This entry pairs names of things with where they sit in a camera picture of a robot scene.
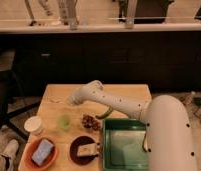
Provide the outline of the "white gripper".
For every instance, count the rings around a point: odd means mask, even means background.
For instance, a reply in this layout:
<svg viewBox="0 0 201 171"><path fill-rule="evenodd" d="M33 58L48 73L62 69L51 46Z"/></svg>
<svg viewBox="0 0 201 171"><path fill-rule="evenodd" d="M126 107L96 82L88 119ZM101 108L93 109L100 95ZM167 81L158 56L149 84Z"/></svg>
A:
<svg viewBox="0 0 201 171"><path fill-rule="evenodd" d="M67 98L67 101L71 105L81 105L84 100L81 97L81 94L78 91L74 91L70 94L70 96Z"/></svg>

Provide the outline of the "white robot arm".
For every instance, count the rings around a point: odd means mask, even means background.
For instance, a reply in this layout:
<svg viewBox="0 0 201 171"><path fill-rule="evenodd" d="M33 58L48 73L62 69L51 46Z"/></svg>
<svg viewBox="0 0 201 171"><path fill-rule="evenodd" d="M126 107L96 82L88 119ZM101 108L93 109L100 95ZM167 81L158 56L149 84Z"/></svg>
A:
<svg viewBox="0 0 201 171"><path fill-rule="evenodd" d="M75 89L73 105L92 101L106 105L146 126L149 171L198 171L191 124L185 106L175 97L132 100L108 93L94 80Z"/></svg>

